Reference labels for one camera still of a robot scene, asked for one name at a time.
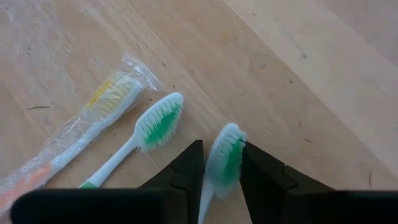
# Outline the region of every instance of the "white bristles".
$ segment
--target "white bristles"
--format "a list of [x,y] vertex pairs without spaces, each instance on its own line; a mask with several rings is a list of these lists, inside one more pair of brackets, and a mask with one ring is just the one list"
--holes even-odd
[[144,86],[135,78],[119,77],[90,108],[84,110],[82,118],[97,121],[113,115],[120,106],[126,110],[143,90]]
[[228,155],[233,150],[232,145],[238,143],[241,148],[244,147],[247,141],[247,134],[239,129],[239,126],[234,123],[229,123],[220,131],[216,140],[214,141],[210,155],[206,162],[205,175],[215,188],[218,197],[225,197],[233,190],[239,182],[240,175],[236,176],[236,180],[230,185],[224,185],[220,182],[223,171],[227,165]]
[[[182,114],[183,108],[183,96],[181,93],[171,93],[166,97],[159,100],[157,103],[152,105],[141,117],[137,120],[134,134],[137,134],[136,139],[141,139],[140,150],[141,152],[147,152],[154,147],[164,145],[169,142],[172,135],[177,130],[177,124]],[[174,120],[170,122],[170,126],[167,130],[156,130],[159,128],[159,124],[162,119],[169,116],[171,113],[176,113]],[[155,144],[148,145],[144,140],[148,137],[151,132],[164,131],[163,136],[159,138]]]

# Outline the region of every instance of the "toothbrush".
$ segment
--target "toothbrush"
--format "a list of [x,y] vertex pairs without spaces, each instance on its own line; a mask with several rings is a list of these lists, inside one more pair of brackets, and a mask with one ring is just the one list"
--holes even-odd
[[80,185],[81,189],[99,188],[119,163],[135,148],[143,153],[167,143],[176,132],[183,109],[181,93],[171,93],[152,105],[137,120],[132,136],[126,143]]
[[[74,133],[69,133],[68,137],[78,138],[76,142],[41,168],[22,178],[12,189],[1,192],[0,214],[6,211],[19,196],[44,185],[63,169],[103,129],[113,124],[135,102],[143,90],[144,85],[129,75],[114,75],[107,79],[82,110],[79,127],[70,128]],[[56,151],[58,147],[59,144],[56,143],[46,150]]]
[[213,196],[225,198],[238,185],[246,141],[247,134],[234,123],[225,125],[214,141],[203,178],[199,224],[204,222]]

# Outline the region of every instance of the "green bristles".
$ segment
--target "green bristles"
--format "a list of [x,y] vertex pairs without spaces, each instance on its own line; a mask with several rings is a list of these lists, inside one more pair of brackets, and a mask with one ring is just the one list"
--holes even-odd
[[182,105],[173,105],[170,111],[162,111],[162,119],[148,130],[145,137],[146,145],[155,147],[162,139],[168,139],[170,130],[175,129],[175,121],[181,116],[181,110]]
[[183,110],[181,93],[171,93],[152,105],[137,120],[135,138],[141,152],[167,143],[175,133]]
[[223,185],[229,185],[239,180],[241,175],[242,150],[244,147],[243,139],[231,143],[231,150],[226,155],[225,168],[221,175]]
[[219,197],[225,197],[239,182],[242,151],[247,136],[234,123],[227,124],[211,147],[206,163],[206,178]]

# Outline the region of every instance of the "wooden surface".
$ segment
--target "wooden surface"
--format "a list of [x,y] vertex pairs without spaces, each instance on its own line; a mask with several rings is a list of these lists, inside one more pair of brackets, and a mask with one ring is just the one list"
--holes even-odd
[[[367,21],[397,9],[394,1],[348,2],[365,8]],[[235,122],[252,143],[331,187],[397,189],[398,63],[388,49],[398,47],[398,29],[358,27],[349,9],[332,0],[6,0],[0,178],[37,154],[128,53],[167,91],[182,92],[186,110],[170,144],[133,153],[105,187],[140,186],[193,140],[204,139],[208,151]],[[378,44],[361,31],[367,27]],[[150,103],[123,116],[47,187],[79,186]],[[49,108],[28,110],[35,106]],[[215,200],[206,222],[250,223],[241,191]]]

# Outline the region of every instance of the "clear plastic packaging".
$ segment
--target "clear plastic packaging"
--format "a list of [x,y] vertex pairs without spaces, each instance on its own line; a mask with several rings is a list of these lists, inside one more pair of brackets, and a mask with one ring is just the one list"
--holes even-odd
[[94,92],[83,109],[44,142],[42,150],[0,183],[0,217],[24,193],[43,186],[104,129],[131,109],[146,90],[162,84],[139,60],[123,55],[122,66]]

